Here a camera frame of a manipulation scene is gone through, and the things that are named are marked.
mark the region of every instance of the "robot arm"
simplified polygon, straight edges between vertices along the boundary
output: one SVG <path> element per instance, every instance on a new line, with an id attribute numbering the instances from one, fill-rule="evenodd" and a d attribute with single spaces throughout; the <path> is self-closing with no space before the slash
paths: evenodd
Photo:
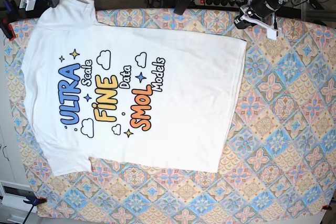
<path id="1" fill-rule="evenodd" d="M 267 30 L 269 39 L 277 39 L 277 22 L 275 12 L 284 6 L 289 0 L 248 0 L 248 3 L 240 8 L 240 14 L 235 18 L 238 29 L 260 25 Z M 266 24 L 266 19 L 271 16 L 271 25 Z"/>

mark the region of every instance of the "electrical outlet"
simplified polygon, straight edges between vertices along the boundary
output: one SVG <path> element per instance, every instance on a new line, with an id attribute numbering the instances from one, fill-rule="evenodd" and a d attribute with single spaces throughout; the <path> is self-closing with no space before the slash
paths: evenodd
<path id="1" fill-rule="evenodd" d="M 194 0 L 195 5 L 198 6 L 219 6 L 219 7 L 225 7 L 227 5 L 234 6 L 237 4 L 237 6 L 242 6 L 246 4 L 246 0 Z"/>

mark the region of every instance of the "patterned tablecloth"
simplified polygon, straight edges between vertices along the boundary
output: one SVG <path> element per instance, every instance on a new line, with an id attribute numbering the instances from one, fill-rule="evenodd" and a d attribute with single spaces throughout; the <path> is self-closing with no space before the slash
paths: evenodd
<path id="1" fill-rule="evenodd" d="M 315 215 L 329 203 L 336 189 L 334 29 L 280 18 L 282 32 L 274 41 L 258 26 L 237 30 L 234 13 L 216 10 L 187 10 L 183 16 L 170 9 L 104 10 L 97 16 L 112 26 L 248 41 L 229 137 L 218 173 L 93 158 L 92 173 L 54 177 L 23 106 L 20 67 L 37 20 L 16 22 L 17 38 L 5 39 L 6 74 L 28 181 L 37 196 L 48 199 L 39 216 L 105 223 L 256 223 Z"/>

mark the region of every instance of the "black clamp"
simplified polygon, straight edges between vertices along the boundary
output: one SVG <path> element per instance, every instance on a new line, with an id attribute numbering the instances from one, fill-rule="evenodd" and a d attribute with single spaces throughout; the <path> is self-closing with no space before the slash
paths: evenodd
<path id="1" fill-rule="evenodd" d="M 34 207 L 47 202 L 47 199 L 45 199 L 45 198 L 36 198 L 36 197 L 28 197 L 27 196 L 26 199 L 28 199 L 28 200 L 23 200 L 23 202 L 26 203 L 26 204 L 33 205 Z"/>
<path id="2" fill-rule="evenodd" d="M 0 28 L 4 33 L 4 35 L 9 39 L 9 41 L 12 41 L 13 39 L 16 38 L 16 36 L 12 28 L 12 25 L 9 23 L 22 19 L 22 17 L 18 12 L 18 7 L 14 0 L 12 1 L 4 0 L 4 5 L 5 5 L 4 10 L 7 11 L 6 13 L 7 18 L 0 20 Z"/>

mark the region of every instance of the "yellow star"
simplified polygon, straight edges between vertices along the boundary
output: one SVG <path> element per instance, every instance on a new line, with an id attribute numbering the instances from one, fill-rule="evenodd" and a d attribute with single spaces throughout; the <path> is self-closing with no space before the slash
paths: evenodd
<path id="1" fill-rule="evenodd" d="M 73 56 L 73 58 L 75 59 L 75 58 L 76 58 L 76 56 L 77 56 L 77 55 L 80 55 L 80 54 L 76 53 L 76 50 L 74 49 L 74 52 L 73 52 L 73 53 L 71 53 L 70 55 L 72 55 L 72 56 Z"/>
<path id="2" fill-rule="evenodd" d="M 128 131 L 126 131 L 126 132 L 124 132 L 124 133 L 127 135 L 127 137 L 130 137 L 130 135 L 133 134 L 132 132 L 130 132 L 130 129 L 128 129 Z"/>

